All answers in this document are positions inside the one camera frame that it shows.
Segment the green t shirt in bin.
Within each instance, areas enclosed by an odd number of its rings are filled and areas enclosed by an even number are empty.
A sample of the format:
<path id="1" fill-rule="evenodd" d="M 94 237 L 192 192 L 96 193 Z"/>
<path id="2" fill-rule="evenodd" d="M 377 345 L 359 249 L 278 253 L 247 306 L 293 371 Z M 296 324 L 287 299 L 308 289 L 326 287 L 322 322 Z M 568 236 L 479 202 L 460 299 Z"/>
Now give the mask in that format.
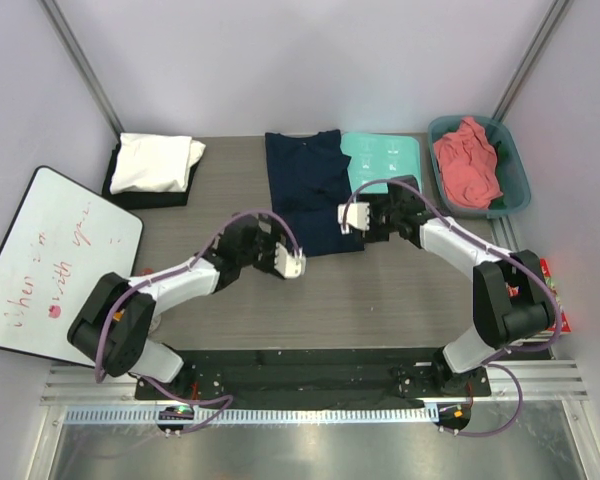
<path id="1" fill-rule="evenodd" d="M 498 141 L 495 146 L 495 153 L 497 157 L 497 164 L 495 168 L 495 176 L 499 184 L 501 191 L 500 195 L 491 200 L 489 209 L 492 211 L 510 209 L 513 200 L 511 195 L 511 179 L 508 172 L 508 161 L 510 160 L 510 152 L 508 147 L 502 142 Z"/>

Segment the red storey house book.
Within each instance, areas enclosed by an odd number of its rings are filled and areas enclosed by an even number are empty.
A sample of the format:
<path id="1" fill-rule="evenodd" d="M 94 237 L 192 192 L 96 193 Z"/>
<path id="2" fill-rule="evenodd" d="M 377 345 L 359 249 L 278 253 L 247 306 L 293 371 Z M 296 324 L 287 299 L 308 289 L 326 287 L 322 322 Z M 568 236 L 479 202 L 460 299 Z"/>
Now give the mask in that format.
<path id="1" fill-rule="evenodd" d="M 560 300 L 560 296 L 558 294 L 555 282 L 552 278 L 551 272 L 550 272 L 550 268 L 549 268 L 549 263 L 545 258 L 541 258 L 540 259 L 540 265 L 541 265 L 541 270 L 542 270 L 542 274 L 545 280 L 545 283 L 547 285 L 547 287 L 549 288 L 549 290 L 552 292 L 553 296 L 555 297 L 556 303 L 558 304 L 559 308 L 560 308 L 560 314 L 561 314 L 561 321 L 562 321 L 562 329 L 561 329 L 561 334 L 565 335 L 565 334 L 571 334 L 572 333 L 572 329 L 569 325 L 568 322 L 568 318 L 565 314 L 565 311 L 563 309 L 561 300 Z"/>

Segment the folded white t shirt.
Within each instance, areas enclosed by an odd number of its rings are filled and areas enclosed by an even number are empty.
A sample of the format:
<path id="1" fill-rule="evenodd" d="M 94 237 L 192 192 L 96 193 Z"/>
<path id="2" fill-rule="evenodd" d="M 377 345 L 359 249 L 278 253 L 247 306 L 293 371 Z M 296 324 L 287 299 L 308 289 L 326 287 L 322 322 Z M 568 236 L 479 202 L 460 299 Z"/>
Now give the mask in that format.
<path id="1" fill-rule="evenodd" d="M 184 193 L 205 150 L 190 136 L 122 133 L 110 192 Z"/>

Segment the teal instruction mat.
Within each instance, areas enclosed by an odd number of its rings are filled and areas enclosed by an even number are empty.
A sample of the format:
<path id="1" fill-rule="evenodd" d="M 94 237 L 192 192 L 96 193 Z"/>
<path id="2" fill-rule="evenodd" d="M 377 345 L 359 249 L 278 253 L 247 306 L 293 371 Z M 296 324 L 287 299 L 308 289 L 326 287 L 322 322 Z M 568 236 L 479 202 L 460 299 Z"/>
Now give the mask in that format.
<path id="1" fill-rule="evenodd" d="M 350 157 L 351 190 L 377 179 L 412 176 L 422 187 L 420 144 L 411 136 L 347 132 L 341 151 Z"/>

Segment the white dry-erase board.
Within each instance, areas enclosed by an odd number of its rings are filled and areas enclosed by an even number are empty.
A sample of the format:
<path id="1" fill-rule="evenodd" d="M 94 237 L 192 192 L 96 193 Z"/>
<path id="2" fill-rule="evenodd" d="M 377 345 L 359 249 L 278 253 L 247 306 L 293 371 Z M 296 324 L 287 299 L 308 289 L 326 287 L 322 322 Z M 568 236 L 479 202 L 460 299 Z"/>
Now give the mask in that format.
<path id="1" fill-rule="evenodd" d="M 0 348 L 90 365 L 67 333 L 97 281 L 131 275 L 143 233 L 134 214 L 41 166 L 0 248 Z"/>

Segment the navy blue t shirt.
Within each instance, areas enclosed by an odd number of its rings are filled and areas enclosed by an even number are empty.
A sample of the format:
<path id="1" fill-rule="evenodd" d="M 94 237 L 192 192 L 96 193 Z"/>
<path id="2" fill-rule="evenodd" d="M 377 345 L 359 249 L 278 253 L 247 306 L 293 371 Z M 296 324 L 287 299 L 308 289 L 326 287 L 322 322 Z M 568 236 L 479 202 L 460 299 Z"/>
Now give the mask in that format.
<path id="1" fill-rule="evenodd" d="M 265 134 L 272 210 L 289 225 L 308 257 L 361 252 L 357 234 L 343 234 L 338 207 L 352 190 L 351 158 L 341 150 L 341 131 L 306 137 Z"/>

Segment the teal plastic bin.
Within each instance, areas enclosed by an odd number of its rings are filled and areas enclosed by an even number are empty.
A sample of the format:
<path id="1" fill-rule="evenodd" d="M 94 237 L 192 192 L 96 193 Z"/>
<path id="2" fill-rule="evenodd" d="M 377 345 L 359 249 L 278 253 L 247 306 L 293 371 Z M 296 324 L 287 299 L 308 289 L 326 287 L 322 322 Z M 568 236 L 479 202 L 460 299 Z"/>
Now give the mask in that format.
<path id="1" fill-rule="evenodd" d="M 508 172 L 511 179 L 511 195 L 513 204 L 510 209 L 492 211 L 490 209 L 485 210 L 473 210 L 453 205 L 446 197 L 439 167 L 433 151 L 433 144 L 439 140 L 445 133 L 455 131 L 462 118 L 471 116 L 485 128 L 486 137 L 489 143 L 494 147 L 498 141 L 502 141 L 509 149 L 510 160 L 508 161 Z M 531 199 L 530 187 L 527 181 L 527 176 L 522 165 L 516 144 L 509 130 L 500 122 L 493 120 L 485 116 L 472 116 L 472 115 L 451 115 L 443 116 L 433 120 L 428 127 L 428 143 L 429 151 L 431 156 L 432 168 L 434 171 L 434 177 L 437 183 L 441 200 L 445 207 L 452 212 L 453 215 L 462 218 L 488 218 L 495 219 L 505 217 L 507 215 L 517 213 L 526 208 Z"/>

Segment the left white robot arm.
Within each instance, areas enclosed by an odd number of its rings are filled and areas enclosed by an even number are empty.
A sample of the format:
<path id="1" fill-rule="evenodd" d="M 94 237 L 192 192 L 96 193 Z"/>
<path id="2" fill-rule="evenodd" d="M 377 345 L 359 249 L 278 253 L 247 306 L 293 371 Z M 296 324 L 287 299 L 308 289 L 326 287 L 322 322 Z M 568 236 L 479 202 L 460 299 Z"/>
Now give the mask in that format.
<path id="1" fill-rule="evenodd" d="M 107 273 L 73 320 L 67 340 L 99 364 L 98 379 L 127 373 L 150 377 L 170 398 L 183 398 L 192 389 L 192 373 L 174 349 L 150 339 L 162 314 L 220 292 L 246 267 L 279 277 L 276 256 L 290 244 L 272 220 L 248 215 L 228 225 L 209 248 L 175 267 L 145 277 Z"/>

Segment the folded black t shirt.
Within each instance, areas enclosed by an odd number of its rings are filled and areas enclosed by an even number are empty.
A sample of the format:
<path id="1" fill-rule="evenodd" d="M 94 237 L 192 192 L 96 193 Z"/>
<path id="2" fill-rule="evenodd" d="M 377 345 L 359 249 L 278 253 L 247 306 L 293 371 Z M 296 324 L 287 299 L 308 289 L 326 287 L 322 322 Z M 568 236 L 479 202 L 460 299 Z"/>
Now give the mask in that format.
<path id="1" fill-rule="evenodd" d="M 197 162 L 190 168 L 188 174 L 188 186 L 184 192 L 128 191 L 113 194 L 111 192 L 111 181 L 117 166 L 117 156 L 120 149 L 121 144 L 118 143 L 111 152 L 107 172 L 101 188 L 101 196 L 103 198 L 127 211 L 184 207 L 187 205 L 189 194 L 193 186 L 193 180 L 200 166 L 200 162 Z"/>

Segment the white mug orange inside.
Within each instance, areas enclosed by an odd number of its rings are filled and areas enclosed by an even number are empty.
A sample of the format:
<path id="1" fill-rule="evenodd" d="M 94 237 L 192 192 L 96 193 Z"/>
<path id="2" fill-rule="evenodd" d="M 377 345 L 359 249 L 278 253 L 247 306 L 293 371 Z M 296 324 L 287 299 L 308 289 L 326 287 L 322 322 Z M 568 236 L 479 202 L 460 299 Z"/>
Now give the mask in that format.
<path id="1" fill-rule="evenodd" d="M 149 326 L 149 333 L 153 333 L 161 324 L 161 317 L 160 316 L 156 316 L 151 320 L 150 326 Z"/>

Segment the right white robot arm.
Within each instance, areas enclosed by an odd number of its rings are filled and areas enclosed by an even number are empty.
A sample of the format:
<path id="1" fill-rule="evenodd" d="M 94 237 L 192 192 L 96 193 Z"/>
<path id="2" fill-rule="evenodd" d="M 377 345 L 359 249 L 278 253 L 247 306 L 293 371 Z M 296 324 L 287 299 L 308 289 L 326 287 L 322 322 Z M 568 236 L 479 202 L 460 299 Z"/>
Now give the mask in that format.
<path id="1" fill-rule="evenodd" d="M 397 233 L 415 247 L 445 260 L 472 284 L 472 324 L 435 355 L 431 380 L 452 395 L 468 373 L 509 351 L 542 351 L 557 340 L 563 318 L 543 276 L 539 257 L 511 251 L 470 232 L 442 214 L 412 176 L 381 179 L 388 193 L 358 216 L 365 240 L 386 241 Z"/>

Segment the pink crumpled t shirt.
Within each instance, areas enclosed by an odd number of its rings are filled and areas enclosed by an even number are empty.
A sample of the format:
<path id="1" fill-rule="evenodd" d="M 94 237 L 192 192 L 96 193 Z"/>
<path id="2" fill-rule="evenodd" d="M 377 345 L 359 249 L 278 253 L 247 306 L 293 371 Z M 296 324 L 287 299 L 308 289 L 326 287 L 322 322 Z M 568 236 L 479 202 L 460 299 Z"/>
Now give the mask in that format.
<path id="1" fill-rule="evenodd" d="M 474 117 L 433 144 L 444 193 L 457 207 L 485 210 L 503 192 L 496 177 L 497 154 Z"/>

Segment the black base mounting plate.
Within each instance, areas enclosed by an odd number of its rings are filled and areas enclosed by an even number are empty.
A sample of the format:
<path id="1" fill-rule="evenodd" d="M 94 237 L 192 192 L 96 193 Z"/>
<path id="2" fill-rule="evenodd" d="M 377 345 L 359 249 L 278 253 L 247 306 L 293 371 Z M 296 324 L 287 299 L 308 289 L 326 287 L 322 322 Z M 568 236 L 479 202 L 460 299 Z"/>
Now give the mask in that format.
<path id="1" fill-rule="evenodd" d="M 168 391 L 243 410 L 417 408 L 426 398 L 491 394 L 486 370 L 455 375 L 435 348 L 188 350 Z"/>

